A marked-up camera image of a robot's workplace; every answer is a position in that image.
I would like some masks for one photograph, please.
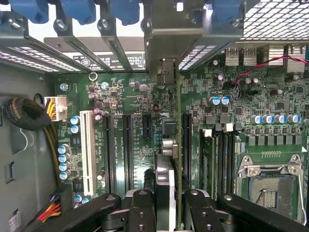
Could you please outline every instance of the motherboard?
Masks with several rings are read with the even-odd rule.
[[[308,67],[297,78],[282,67],[257,69],[238,88],[229,84],[248,69],[204,65],[180,73],[182,172],[192,189],[214,199],[235,193],[301,222],[308,188]],[[58,142],[62,179],[80,197],[76,207],[84,198],[124,197],[144,188],[163,139],[177,134],[176,85],[158,87],[147,74],[70,74],[55,82],[56,95],[67,98]]]

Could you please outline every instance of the mounting hole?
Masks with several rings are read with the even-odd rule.
[[[211,224],[207,224],[207,225],[206,225],[206,229],[207,229],[208,231],[212,231],[212,225],[211,225]]]
[[[35,103],[37,103],[38,105],[41,105],[41,106],[44,105],[43,97],[42,97],[42,95],[39,94],[39,93],[36,93],[36,94],[34,95],[33,101],[34,101]]]

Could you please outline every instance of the electrolytic capacitor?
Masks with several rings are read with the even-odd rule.
[[[96,93],[88,93],[89,100],[95,100],[97,98],[98,98],[98,95]]]
[[[271,95],[271,97],[276,97],[278,95],[281,95],[282,93],[283,91],[281,89],[274,89],[269,94]]]
[[[288,115],[288,122],[298,123],[299,116],[298,115]]]
[[[275,115],[274,121],[277,123],[285,123],[286,122],[285,115]]]
[[[289,75],[288,77],[286,77],[285,79],[284,79],[284,81],[286,82],[286,83],[290,83],[290,82],[293,82],[293,81],[297,81],[299,79],[299,76],[297,75],[297,74],[291,74],[291,75]]]
[[[101,169],[97,175],[97,180],[102,180],[104,177],[105,177],[105,171]]]
[[[63,144],[61,146],[58,147],[58,153],[59,154],[64,154],[70,151],[70,147],[67,144]]]
[[[255,123],[255,124],[260,124],[262,121],[261,116],[259,115],[253,115],[251,117],[251,122]]]
[[[264,116],[262,117],[262,121],[263,121],[264,123],[272,123],[272,116],[270,116],[270,115],[264,115]]]
[[[61,180],[66,180],[66,179],[68,179],[70,177],[70,175],[71,175],[71,171],[70,170],[66,170],[64,172],[61,172],[59,177],[60,177]]]
[[[101,110],[99,108],[94,108],[93,109],[93,114],[94,115],[103,115],[103,110]]]
[[[79,116],[73,116],[70,119],[70,123],[72,125],[78,125],[80,123],[81,119],[79,118]]]
[[[219,97],[211,97],[211,98],[209,98],[209,102],[212,105],[219,105],[220,104],[220,98]]]
[[[59,164],[59,170],[62,171],[62,172],[66,171],[69,168],[70,168],[69,162]]]
[[[61,154],[58,156],[58,160],[60,163],[65,163],[70,160],[70,155],[68,153]]]
[[[98,122],[98,123],[100,123],[100,122],[103,121],[103,117],[102,117],[101,115],[96,115],[96,116],[95,116],[95,121]]]
[[[71,126],[71,133],[72,134],[77,134],[79,132],[79,126],[73,125]]]

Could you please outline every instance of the capacitor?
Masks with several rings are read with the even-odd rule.
[[[66,171],[69,168],[70,168],[70,163],[69,162],[65,162],[65,163],[60,163],[59,164],[59,170],[62,171],[62,172]]]
[[[262,117],[262,121],[263,121],[264,123],[272,123],[272,116],[271,116],[271,115],[264,115],[264,116]]]
[[[61,83],[59,88],[63,91],[63,92],[67,92],[69,90],[69,85],[67,83]]]
[[[58,147],[58,153],[59,154],[64,154],[70,151],[70,147],[67,144],[62,144],[61,146]]]
[[[219,73],[217,76],[213,78],[214,82],[221,82],[223,80],[224,80],[224,75],[222,73]]]
[[[108,87],[109,87],[109,84],[107,82],[102,82],[102,84],[101,84],[102,90],[106,91],[106,90],[108,90]]]
[[[298,123],[299,116],[298,115],[288,115],[288,122]]]
[[[71,175],[71,171],[70,170],[66,170],[64,172],[61,172],[59,177],[61,180],[66,180],[67,178],[69,178]]]
[[[284,79],[284,81],[286,82],[286,83],[290,83],[290,82],[293,82],[293,81],[297,81],[299,79],[299,76],[297,75],[297,74],[291,74],[291,75],[289,75],[288,77],[286,77],[285,79]]]
[[[281,95],[282,93],[283,91],[281,89],[274,89],[269,94],[271,95],[271,97],[276,97],[278,95]]]
[[[221,97],[220,101],[222,105],[228,105],[230,103],[230,99],[228,97]]]
[[[78,192],[75,196],[74,196],[74,202],[76,203],[81,203],[83,200],[84,194],[82,192]]]
[[[262,121],[261,116],[259,115],[253,115],[251,117],[251,122],[255,123],[255,124],[260,124]]]
[[[212,105],[219,105],[220,104],[220,98],[219,97],[211,97],[211,98],[209,98],[209,102]]]
[[[274,121],[277,123],[285,123],[286,122],[285,115],[275,115]]]
[[[71,126],[71,133],[72,134],[77,134],[79,132],[79,126],[73,125]]]
[[[88,93],[89,100],[95,100],[97,98],[98,98],[98,95],[96,93]]]
[[[105,177],[105,171],[101,169],[97,175],[97,180],[102,180],[104,177]]]
[[[256,85],[259,83],[259,79],[258,78],[253,78],[252,79],[252,84]]]
[[[101,116],[101,115],[96,115],[96,116],[95,116],[95,121],[96,121],[96,122],[99,122],[99,123],[102,122],[102,121],[103,121],[102,116]]]
[[[58,160],[60,163],[65,163],[70,160],[70,155],[68,153],[61,154],[58,156]]]
[[[93,109],[93,114],[94,115],[103,115],[103,110],[101,110],[99,108],[94,108]]]
[[[73,116],[70,119],[70,123],[72,125],[78,125],[78,124],[80,124],[80,122],[81,122],[81,119],[79,118],[79,116]]]

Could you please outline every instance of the small black component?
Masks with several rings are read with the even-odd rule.
[[[71,147],[82,147],[81,136],[78,134],[71,135],[70,145]]]
[[[95,102],[95,108],[98,108],[98,109],[103,109],[103,102],[101,101],[96,101]]]
[[[284,103],[283,103],[283,102],[277,102],[276,109],[277,109],[277,110],[282,110],[282,109],[284,109]]]
[[[83,179],[74,179],[72,181],[73,192],[83,192],[84,191],[84,181]]]
[[[215,116],[205,116],[205,123],[206,124],[215,124],[216,117]]]
[[[206,114],[211,113],[211,107],[210,106],[205,106],[205,113]]]
[[[295,92],[296,93],[302,93],[303,92],[303,88],[301,86],[296,86]]]
[[[221,124],[226,124],[230,122],[230,116],[226,116],[226,115],[221,115],[220,116],[220,123]]]
[[[152,120],[151,115],[146,114],[142,116],[142,123],[143,123],[143,137],[144,139],[151,139],[152,138]]]
[[[242,115],[242,108],[241,107],[236,107],[235,108],[235,114],[236,115]]]
[[[228,113],[228,106],[222,106],[222,113]]]

